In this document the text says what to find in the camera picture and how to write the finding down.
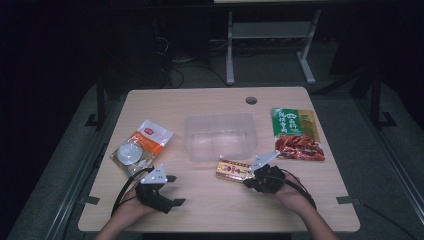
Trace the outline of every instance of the gray floor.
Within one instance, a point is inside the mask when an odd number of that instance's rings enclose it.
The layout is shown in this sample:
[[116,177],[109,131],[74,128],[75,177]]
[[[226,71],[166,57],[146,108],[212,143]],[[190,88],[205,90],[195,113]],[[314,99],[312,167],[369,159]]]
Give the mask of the gray floor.
[[[300,44],[282,44],[284,48],[259,48],[249,56],[236,54],[233,87],[303,86],[314,91],[341,77],[328,74],[337,43],[312,46],[308,59],[317,80],[313,86],[306,83],[297,62],[295,52]],[[180,88],[227,87],[223,83],[223,54],[212,57],[209,64],[189,61],[176,65],[175,69],[184,74]],[[170,76],[173,86],[182,80],[176,71],[171,71]],[[311,96],[347,190],[352,198],[378,210],[419,239],[424,236],[424,226],[412,204],[413,197],[417,196],[411,197],[406,191],[405,179],[397,174],[399,164],[393,159],[400,159],[401,167],[408,173],[407,180],[411,180],[417,192],[424,193],[424,133],[404,110],[397,94],[385,85],[382,86],[381,110],[390,112],[398,126],[377,131],[367,116],[369,97],[363,100],[350,97],[352,84],[353,81],[325,96]],[[101,159],[97,156],[112,134],[124,100],[125,95],[120,101],[107,100],[106,124],[96,130],[84,126],[90,114],[96,113],[95,87],[87,92],[10,239],[92,239],[95,236],[95,233],[79,231],[77,224],[96,175],[97,160]],[[342,239],[413,239],[365,206],[358,204],[355,209],[361,229],[355,233],[340,233]],[[309,236],[294,233],[292,238],[309,239]],[[124,233],[120,239],[142,239],[142,235]]]

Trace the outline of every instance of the transparent plastic container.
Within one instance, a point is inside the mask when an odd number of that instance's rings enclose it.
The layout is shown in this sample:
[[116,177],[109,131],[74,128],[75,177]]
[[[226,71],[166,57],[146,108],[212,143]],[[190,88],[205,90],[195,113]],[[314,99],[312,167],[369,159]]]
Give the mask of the transparent plastic container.
[[223,113],[186,119],[184,143],[192,161],[244,160],[258,143],[249,113]]

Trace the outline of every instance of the metal stand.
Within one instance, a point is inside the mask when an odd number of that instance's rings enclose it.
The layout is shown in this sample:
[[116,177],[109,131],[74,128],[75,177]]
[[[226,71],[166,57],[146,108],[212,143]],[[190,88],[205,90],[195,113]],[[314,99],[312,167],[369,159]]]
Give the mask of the metal stand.
[[300,22],[250,22],[234,23],[233,13],[228,14],[227,84],[234,85],[232,45],[233,39],[252,38],[306,38],[303,50],[297,53],[306,81],[315,84],[315,78],[307,61],[309,48],[315,34],[321,9],[315,11],[312,21]]
[[96,114],[90,114],[90,117],[85,123],[85,126],[95,126],[97,127],[97,130],[100,130],[106,118],[105,96],[104,96],[105,94],[104,94],[104,87],[103,87],[101,76],[97,77],[96,90],[97,90],[97,121],[94,120],[96,118]]
[[370,119],[377,129],[381,127],[397,126],[392,116],[388,112],[383,112],[385,121],[380,121],[380,90],[381,90],[381,67],[363,67],[354,71],[345,77],[335,81],[334,83],[324,87],[318,91],[311,92],[311,95],[325,95],[347,83],[355,80],[356,83],[352,87],[350,94],[353,98],[363,98],[367,91],[371,88],[371,109]]

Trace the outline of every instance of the black cable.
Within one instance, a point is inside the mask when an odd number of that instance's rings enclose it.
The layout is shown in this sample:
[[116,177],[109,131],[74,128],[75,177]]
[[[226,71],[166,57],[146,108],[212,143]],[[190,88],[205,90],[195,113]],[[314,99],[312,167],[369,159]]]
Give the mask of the black cable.
[[134,197],[128,198],[128,199],[126,199],[126,200],[124,200],[124,201],[120,202],[120,203],[119,203],[119,206],[121,206],[122,204],[124,204],[124,203],[126,203],[126,202],[128,202],[128,201],[130,201],[130,200],[133,200],[133,199],[134,199],[134,198],[136,198],[136,197],[138,197],[138,196],[136,195],[136,196],[134,196]]
[[211,71],[212,73],[214,73],[226,87],[229,87],[227,82],[215,70],[213,70],[209,67],[197,65],[197,66],[178,66],[178,68],[204,68],[204,69],[207,69],[207,70]]
[[[180,83],[179,83],[177,86],[175,86],[175,89],[180,88],[180,87],[183,85],[184,80],[185,80],[185,78],[184,78],[184,74],[183,74],[181,71],[178,71],[177,69],[174,69],[174,68],[171,68],[171,69],[169,69],[169,70],[170,70],[170,71],[175,71],[175,72],[177,72],[177,73],[179,73],[179,74],[180,74],[180,76],[181,76],[181,81],[180,81]],[[171,78],[169,78],[169,88],[174,88],[174,85],[173,85],[173,83],[172,83],[172,79],[171,79]]]
[[233,44],[233,56],[235,57],[251,58],[257,56],[260,52],[260,49],[257,46],[251,44],[250,42],[240,41],[238,45],[240,44],[245,44],[245,47]]
[[383,215],[382,213],[380,213],[379,211],[377,211],[376,209],[372,208],[370,205],[366,204],[366,203],[362,203],[362,206],[364,206],[365,208],[367,208],[368,210],[370,210],[371,212],[377,214],[378,216],[384,218],[385,220],[387,220],[388,222],[390,222],[391,224],[393,224],[394,226],[398,227],[400,230],[402,230],[406,235],[408,235],[410,238],[414,239],[414,240],[418,240],[417,238],[415,238],[410,232],[408,232],[405,228],[403,228],[402,226],[400,226],[399,224],[397,224],[395,221],[393,221],[392,219],[388,218],[387,216]]
[[146,172],[146,171],[150,171],[150,170],[152,170],[152,168],[144,168],[144,169],[141,169],[140,171],[138,171],[138,172],[136,172],[134,175],[132,175],[130,178],[128,178],[128,180],[127,180],[127,182],[125,183],[125,185],[122,187],[122,189],[121,189],[121,192],[119,192],[119,194],[118,194],[118,197],[116,198],[116,200],[115,200],[115,204],[113,205],[113,208],[112,208],[112,213],[111,213],[111,215],[110,216],[112,216],[114,213],[115,213],[115,211],[116,211],[116,209],[118,209],[118,207],[119,207],[119,205],[120,205],[120,203],[121,203],[121,200],[122,200],[122,197],[124,196],[124,194],[125,194],[125,192],[127,191],[127,189],[128,189],[128,187],[131,185],[131,183],[134,181],[134,179],[140,174],[140,173],[142,173],[142,172]]
[[228,43],[227,40],[222,39],[222,40],[216,40],[216,41],[211,41],[211,49],[210,49],[210,56],[217,56],[221,53],[224,53],[228,48]]
[[110,52],[106,47],[104,47],[99,40],[94,39],[94,41],[97,43],[97,45],[100,47],[100,49],[102,49],[105,53],[107,53],[113,60],[115,60],[115,62],[117,62],[119,65],[121,65],[121,67],[125,68],[125,70],[128,73],[130,73],[133,76],[138,77],[138,78],[140,78],[142,80],[145,80],[145,81],[148,81],[149,80],[148,78],[146,78],[146,77],[138,74],[137,72],[135,72],[134,70],[132,70],[131,67],[129,67],[127,64],[125,64],[124,62],[122,62],[121,60],[119,60],[118,57],[116,57],[112,52]]
[[289,185],[290,187],[292,187],[292,188],[294,188],[296,191],[298,191],[300,194],[302,194],[302,196],[303,197],[305,197],[306,198],[306,200],[308,200],[308,202],[316,209],[317,208],[317,206],[316,206],[316,204],[315,204],[315,201],[314,201],[314,199],[312,198],[312,196],[311,196],[311,194],[309,194],[309,192],[308,192],[308,190],[302,185],[302,183],[300,183],[300,181],[299,180],[297,180],[296,178],[296,181],[302,186],[302,187],[299,187],[298,185],[296,185],[295,183],[293,183],[292,181],[290,181],[290,180],[287,180],[287,179],[282,179],[282,178],[279,178],[279,177],[275,177],[275,176],[271,176],[271,175],[265,175],[264,177],[267,177],[267,178],[272,178],[272,179],[276,179],[276,180],[280,180],[280,181],[282,181],[283,183],[285,183],[285,184],[287,184],[287,185]]

